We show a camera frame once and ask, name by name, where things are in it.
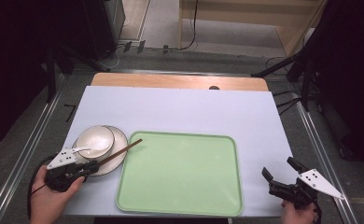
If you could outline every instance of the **metal frame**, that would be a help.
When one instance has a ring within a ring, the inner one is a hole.
[[[51,117],[54,108],[58,103],[58,100],[60,99],[61,92],[63,91],[63,87],[66,85],[67,79],[68,76],[60,74],[57,81],[59,86],[58,91],[56,92],[53,99],[45,105],[39,120],[37,121],[19,158],[16,161],[16,164],[14,165],[10,175],[8,176],[7,181],[4,183],[0,190],[0,221],[4,213],[6,212],[7,206],[10,203],[13,194],[17,189],[17,186],[21,181],[22,175],[24,174],[29,161],[36,150],[40,137],[42,136],[42,133],[44,132],[49,122],[49,118]]]
[[[292,90],[296,90],[293,84],[290,84]],[[298,98],[299,96],[293,93],[294,98]],[[310,112],[306,112],[303,105],[298,102],[297,103],[299,114],[301,116],[301,120],[306,128],[306,131],[310,137],[311,143],[313,144],[313,148],[316,154],[316,157],[319,160],[319,163],[323,169],[324,176],[327,180],[338,189],[342,195],[344,195],[344,200],[333,198],[334,202],[338,207],[339,213],[342,217],[343,223],[345,224],[358,224],[357,218],[354,214],[354,211],[351,207],[351,204],[348,200],[347,195],[343,189],[342,183],[336,175],[336,172],[330,162],[328,153],[322,144],[321,138],[319,137],[318,132],[314,126],[313,120],[311,118]]]
[[[250,77],[249,74],[173,72],[173,71],[156,71],[156,70],[117,70],[114,72],[133,73],[133,74],[136,73],[161,74],[161,75],[172,75],[172,76],[189,75],[189,76],[208,76],[208,77]],[[46,104],[45,108],[43,109],[43,112],[38,122],[36,123],[36,126],[34,127],[29,139],[27,140],[24,149],[22,150],[19,158],[17,159],[12,172],[10,173],[7,181],[4,183],[3,187],[0,190],[0,221],[7,209],[8,204],[11,201],[14,192],[16,191],[17,186],[21,181],[22,175],[25,169],[27,168],[30,159],[32,158],[36,150],[36,146],[49,122],[49,118],[51,117],[55,106],[57,105],[60,99],[60,95],[63,92],[63,87],[66,85],[67,79],[68,76],[60,74],[59,79],[57,81],[59,89],[57,90],[55,97],[51,102]],[[293,84],[290,84],[290,87],[292,90],[297,89]],[[357,218],[352,210],[351,204],[347,196],[345,195],[343,186],[339,181],[339,178],[337,177],[333,166],[331,165],[328,154],[316,131],[310,113],[304,110],[301,103],[298,103],[298,110],[301,116],[301,120],[304,124],[304,127],[306,128],[306,131],[313,144],[315,154],[318,157],[322,169],[324,170],[324,176],[334,187],[336,187],[345,196],[344,200],[334,199],[341,214],[341,217],[343,219],[343,222],[348,224],[358,223]]]

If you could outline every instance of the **wooden stick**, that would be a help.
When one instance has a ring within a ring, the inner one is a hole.
[[[138,143],[142,142],[142,139],[138,139],[135,142],[133,142],[132,144],[130,144],[129,146],[126,146],[124,149],[118,151],[117,153],[109,156],[108,158],[104,159],[103,161],[98,162],[98,164],[100,164],[100,167],[105,165],[107,162],[112,161],[113,159],[115,159],[117,156],[119,156],[121,153],[127,151],[128,149],[134,147],[135,145],[137,145]]]

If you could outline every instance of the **plastic tray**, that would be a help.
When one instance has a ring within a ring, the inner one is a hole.
[[[243,208],[237,154],[228,136],[137,132],[124,161],[123,211],[233,217]]]

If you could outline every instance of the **white paper sheet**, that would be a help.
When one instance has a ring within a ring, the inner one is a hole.
[[[297,173],[287,164],[291,151],[268,91],[89,86],[65,140],[73,145],[94,125],[111,125],[129,138],[136,131],[227,135],[237,145],[244,209],[241,217],[278,217],[281,199],[269,194],[261,175],[292,184]],[[66,215],[141,216],[120,211],[115,203],[121,166],[108,175],[89,177],[65,209]]]

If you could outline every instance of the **black cable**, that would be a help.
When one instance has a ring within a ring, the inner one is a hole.
[[[300,95],[300,93],[298,91],[278,91],[273,93],[273,96],[279,96],[279,95],[283,95],[283,94],[287,94],[287,93],[295,93]]]
[[[307,193],[307,191],[305,191],[304,189],[302,189],[301,187],[299,188],[301,190],[301,192],[310,199],[310,201],[315,205],[315,212],[318,214],[318,218],[316,219],[316,221],[313,220],[313,222],[315,224],[321,224],[322,222],[322,210],[319,207],[317,198],[315,197],[315,199],[313,197],[311,197],[311,195],[309,193]]]
[[[283,103],[281,103],[281,104],[279,104],[279,105],[276,105],[277,106],[277,108],[278,107],[281,107],[281,106],[284,106],[284,105],[289,105],[290,103],[297,103],[298,101],[300,101],[301,100],[301,97],[298,97],[298,98],[293,98],[293,99],[291,99],[291,100],[289,100],[289,101],[286,101],[286,102],[283,102]]]
[[[282,114],[284,114],[287,110],[289,110],[292,106],[294,106],[295,104],[297,104],[298,101],[293,102],[293,104],[289,105],[287,108],[285,108],[283,111],[279,112],[278,115],[281,116]]]
[[[121,48],[124,48],[126,46],[126,44],[118,44],[118,46],[116,47],[115,51],[118,50],[118,49],[121,49]],[[108,51],[106,56],[101,60],[103,61],[104,59],[107,59],[111,53],[115,52],[115,51]]]
[[[266,61],[266,64],[264,65],[266,69],[268,69],[268,68],[269,68],[269,62],[270,62],[271,60],[274,60],[274,59],[285,59],[285,57],[272,57],[272,58],[268,59],[268,60]],[[275,72],[272,72],[272,74],[274,74],[274,75],[276,75],[276,76],[286,76],[286,74],[276,74]]]
[[[155,49],[155,50],[176,50],[176,51],[180,51],[180,50],[185,50],[190,48],[194,41],[196,40],[196,20],[197,20],[197,7],[199,5],[199,0],[196,0],[196,6],[194,8],[194,19],[193,19],[193,39],[191,40],[190,44],[187,47],[184,47],[182,49],[178,49],[178,48],[172,48],[172,49],[159,49],[159,48],[141,48],[141,49]]]
[[[45,186],[47,186],[51,181],[53,181],[55,178],[52,178],[52,179],[50,179],[48,182],[46,182],[44,185],[42,185],[42,186],[40,186],[38,189],[36,189],[36,190],[34,190],[32,193],[31,193],[31,196],[35,193],[35,192],[37,192],[37,191],[39,191],[40,189],[42,189],[42,188],[44,188]]]
[[[28,192],[27,192],[27,215],[28,215],[28,219],[31,219],[31,195],[35,192],[37,192],[39,189],[44,188],[47,184],[45,184],[44,186],[40,187],[39,189],[36,189],[34,192],[32,192],[32,188],[33,188],[33,184],[35,181],[35,177],[37,172],[39,171],[40,167],[45,164],[45,162],[47,161],[51,161],[53,160],[55,157],[57,156],[57,154],[52,155],[52,156],[48,156],[46,157],[44,160],[42,160],[35,168],[33,175],[31,176],[31,180],[30,180],[30,184],[28,185]]]
[[[191,40],[190,44],[185,47],[182,48],[180,50],[184,50],[184,49],[188,49],[190,48],[190,46],[194,43],[194,41],[196,40],[196,19],[197,19],[197,6],[199,5],[199,0],[196,0],[196,7],[194,8],[194,19],[193,19],[193,39]]]

